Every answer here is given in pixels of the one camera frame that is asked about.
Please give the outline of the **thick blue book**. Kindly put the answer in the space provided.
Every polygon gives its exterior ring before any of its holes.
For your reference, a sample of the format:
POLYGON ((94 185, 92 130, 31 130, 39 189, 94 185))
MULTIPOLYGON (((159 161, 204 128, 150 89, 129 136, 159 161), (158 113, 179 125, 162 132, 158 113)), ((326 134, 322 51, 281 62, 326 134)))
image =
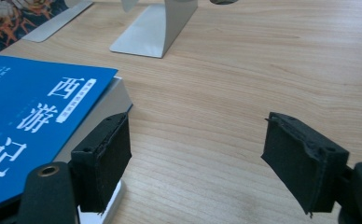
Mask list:
POLYGON ((26 176, 71 150, 104 118, 132 108, 114 68, 0 56, 0 221, 26 176))

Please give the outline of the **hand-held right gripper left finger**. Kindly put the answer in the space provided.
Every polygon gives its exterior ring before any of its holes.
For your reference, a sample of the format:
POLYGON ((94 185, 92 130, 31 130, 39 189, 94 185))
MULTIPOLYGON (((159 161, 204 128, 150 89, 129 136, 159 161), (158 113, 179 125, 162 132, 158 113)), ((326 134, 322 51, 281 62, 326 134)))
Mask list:
POLYGON ((105 211, 131 157, 127 113, 103 119, 72 150, 70 166, 82 212, 105 211))

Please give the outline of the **grey metal extendable book stand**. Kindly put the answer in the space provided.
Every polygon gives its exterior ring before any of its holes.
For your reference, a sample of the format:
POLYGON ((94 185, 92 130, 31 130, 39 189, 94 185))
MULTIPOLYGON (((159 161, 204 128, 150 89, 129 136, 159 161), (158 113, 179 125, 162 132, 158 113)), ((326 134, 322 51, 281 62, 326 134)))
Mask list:
MULTIPOLYGON (((67 9, 44 22, 23 39, 43 42, 92 4, 65 0, 67 9)), ((162 58, 198 8, 198 0, 162 0, 149 5, 112 43, 112 52, 162 58)))

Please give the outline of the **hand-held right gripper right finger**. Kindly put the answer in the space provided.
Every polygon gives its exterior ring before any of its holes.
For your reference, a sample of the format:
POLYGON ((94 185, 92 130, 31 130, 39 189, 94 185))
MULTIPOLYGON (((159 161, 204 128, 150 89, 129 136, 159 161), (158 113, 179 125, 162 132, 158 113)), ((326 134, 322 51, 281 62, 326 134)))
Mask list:
POLYGON ((271 112, 262 159, 307 214, 330 212, 349 152, 299 119, 271 112))

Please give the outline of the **dark illustrated book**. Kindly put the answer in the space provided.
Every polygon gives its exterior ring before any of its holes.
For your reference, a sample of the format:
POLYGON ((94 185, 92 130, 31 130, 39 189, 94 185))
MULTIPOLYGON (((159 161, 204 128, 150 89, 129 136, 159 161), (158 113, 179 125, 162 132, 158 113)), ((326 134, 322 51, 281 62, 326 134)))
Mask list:
POLYGON ((66 9, 65 0, 0 0, 0 51, 66 9))

